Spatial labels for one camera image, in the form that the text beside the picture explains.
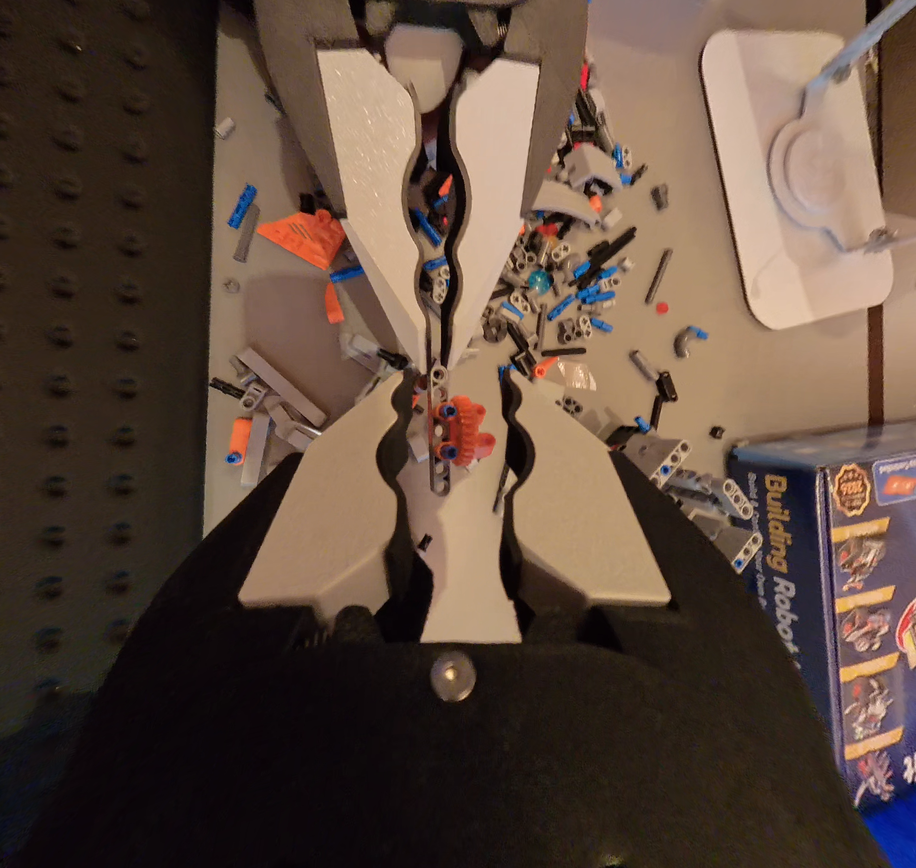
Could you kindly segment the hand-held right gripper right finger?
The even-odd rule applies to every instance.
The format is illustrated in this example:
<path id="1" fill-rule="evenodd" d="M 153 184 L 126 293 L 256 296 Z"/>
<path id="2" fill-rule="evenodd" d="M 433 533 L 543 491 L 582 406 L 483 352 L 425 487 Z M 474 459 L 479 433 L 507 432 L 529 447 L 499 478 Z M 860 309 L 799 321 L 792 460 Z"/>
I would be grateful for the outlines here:
<path id="1" fill-rule="evenodd" d="M 613 452 L 518 372 L 501 385 L 506 460 L 499 572 L 522 640 L 673 624 L 672 596 Z"/>

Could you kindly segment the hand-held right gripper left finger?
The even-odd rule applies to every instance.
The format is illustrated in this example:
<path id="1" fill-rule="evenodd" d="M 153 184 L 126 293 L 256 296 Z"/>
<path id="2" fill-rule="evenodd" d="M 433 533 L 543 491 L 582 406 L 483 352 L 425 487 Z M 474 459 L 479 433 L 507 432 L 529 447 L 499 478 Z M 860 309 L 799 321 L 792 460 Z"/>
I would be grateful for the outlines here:
<path id="1" fill-rule="evenodd" d="M 241 587 L 246 609 L 349 607 L 388 640 L 420 637 L 420 560 L 398 476 L 408 460 L 415 372 L 396 372 L 301 455 Z"/>

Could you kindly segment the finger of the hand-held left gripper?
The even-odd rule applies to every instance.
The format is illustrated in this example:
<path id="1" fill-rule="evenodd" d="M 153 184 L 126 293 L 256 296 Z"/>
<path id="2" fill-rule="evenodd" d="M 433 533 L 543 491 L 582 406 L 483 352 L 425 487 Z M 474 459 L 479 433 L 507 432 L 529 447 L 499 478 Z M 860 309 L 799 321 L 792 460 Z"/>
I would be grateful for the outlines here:
<path id="1" fill-rule="evenodd" d="M 418 294 L 422 249 L 407 205 L 421 142 L 414 99 L 368 50 L 320 50 L 317 58 L 344 230 L 404 354 L 427 371 L 429 320 Z"/>
<path id="2" fill-rule="evenodd" d="M 455 61 L 434 73 L 441 108 L 441 170 L 451 159 L 454 215 L 443 243 L 450 279 L 441 307 L 441 364 L 452 370 L 516 241 L 541 69 L 492 61 L 458 73 Z"/>

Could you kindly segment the pile of small building pieces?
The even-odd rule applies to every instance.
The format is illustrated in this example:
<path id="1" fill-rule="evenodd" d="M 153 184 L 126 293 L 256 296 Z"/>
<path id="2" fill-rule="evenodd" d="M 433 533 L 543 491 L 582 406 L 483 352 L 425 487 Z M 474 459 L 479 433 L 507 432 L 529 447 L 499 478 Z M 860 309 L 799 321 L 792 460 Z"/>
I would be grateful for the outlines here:
<path id="1" fill-rule="evenodd" d="M 212 305 L 209 373 L 212 392 L 235 401 L 235 416 L 268 415 L 265 402 L 276 389 L 244 361 L 283 376 L 316 407 L 303 415 L 285 403 L 301 429 L 324 428 L 363 396 L 364 387 L 408 366 L 420 375 L 431 358 L 434 381 L 449 383 L 439 363 L 439 310 L 449 290 L 450 269 L 442 242 L 450 228 L 449 178 L 433 176 L 431 194 L 411 193 L 406 218 L 418 235 L 419 352 L 411 356 L 375 296 L 365 262 L 353 251 L 339 221 L 330 217 L 305 166 L 279 97 L 264 79 L 255 52 L 239 38 L 220 38 L 217 53 L 217 123 L 213 172 Z M 493 286 L 462 361 L 494 342 L 520 354 L 536 381 L 558 390 L 565 381 L 569 411 L 583 410 L 592 431 L 612 430 L 611 411 L 591 411 L 603 367 L 597 346 L 611 342 L 614 301 L 580 299 L 586 250 L 614 242 L 630 226 L 608 198 L 576 192 L 549 174 L 540 205 L 560 206 L 527 216 L 508 262 Z"/>

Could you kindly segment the grey building kit robot assembly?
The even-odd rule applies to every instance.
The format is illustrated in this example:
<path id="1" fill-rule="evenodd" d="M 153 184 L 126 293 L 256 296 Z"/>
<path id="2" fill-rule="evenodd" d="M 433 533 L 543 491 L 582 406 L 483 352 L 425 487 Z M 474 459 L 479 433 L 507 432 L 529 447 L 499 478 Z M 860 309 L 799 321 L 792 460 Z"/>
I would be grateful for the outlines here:
<path id="1" fill-rule="evenodd" d="M 687 464 L 691 443 L 662 439 L 654 429 L 618 427 L 604 437 L 604 444 L 622 451 L 701 530 L 733 570 L 744 573 L 761 551 L 763 539 L 752 523 L 750 499 L 734 480 L 694 471 Z"/>

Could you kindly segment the orange and grey wing assembly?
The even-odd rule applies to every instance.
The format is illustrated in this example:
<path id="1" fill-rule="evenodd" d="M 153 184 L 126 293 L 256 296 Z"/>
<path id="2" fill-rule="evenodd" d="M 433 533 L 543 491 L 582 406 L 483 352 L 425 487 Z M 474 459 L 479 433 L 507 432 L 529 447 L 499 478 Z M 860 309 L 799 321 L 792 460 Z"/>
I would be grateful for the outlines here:
<path id="1" fill-rule="evenodd" d="M 487 409 L 465 394 L 453 394 L 449 373 L 438 360 L 414 385 L 414 409 L 424 400 L 426 450 L 416 456 L 427 462 L 429 488 L 438 498 L 447 497 L 455 469 L 469 471 L 489 458 L 497 445 L 496 436 L 486 430 Z"/>

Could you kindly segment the blue robot kit box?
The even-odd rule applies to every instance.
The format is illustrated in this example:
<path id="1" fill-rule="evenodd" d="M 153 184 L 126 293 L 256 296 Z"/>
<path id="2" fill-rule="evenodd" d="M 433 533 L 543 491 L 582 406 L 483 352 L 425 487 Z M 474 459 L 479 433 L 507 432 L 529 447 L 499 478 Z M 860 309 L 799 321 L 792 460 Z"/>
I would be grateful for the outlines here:
<path id="1" fill-rule="evenodd" d="M 914 419 L 750 443 L 727 470 L 762 537 L 744 577 L 810 691 L 854 806 L 912 793 Z"/>

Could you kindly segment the white booklet stand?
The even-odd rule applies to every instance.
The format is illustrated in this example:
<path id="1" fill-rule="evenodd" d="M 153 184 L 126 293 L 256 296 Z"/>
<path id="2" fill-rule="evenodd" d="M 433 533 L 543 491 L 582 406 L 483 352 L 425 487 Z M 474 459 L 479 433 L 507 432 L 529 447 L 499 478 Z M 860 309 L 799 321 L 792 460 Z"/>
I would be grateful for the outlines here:
<path id="1" fill-rule="evenodd" d="M 783 331 L 881 304 L 891 250 L 859 61 L 914 9 L 893 0 L 854 38 L 723 29 L 700 74 L 750 313 Z"/>

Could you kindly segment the black perforated mat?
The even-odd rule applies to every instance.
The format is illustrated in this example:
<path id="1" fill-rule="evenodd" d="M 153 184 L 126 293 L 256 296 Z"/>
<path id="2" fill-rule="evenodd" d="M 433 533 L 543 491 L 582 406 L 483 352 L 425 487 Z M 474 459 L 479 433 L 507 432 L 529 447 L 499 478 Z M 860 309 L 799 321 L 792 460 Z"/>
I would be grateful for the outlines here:
<path id="1" fill-rule="evenodd" d="M 200 540 L 215 0 L 1 0 L 2 735 Z"/>

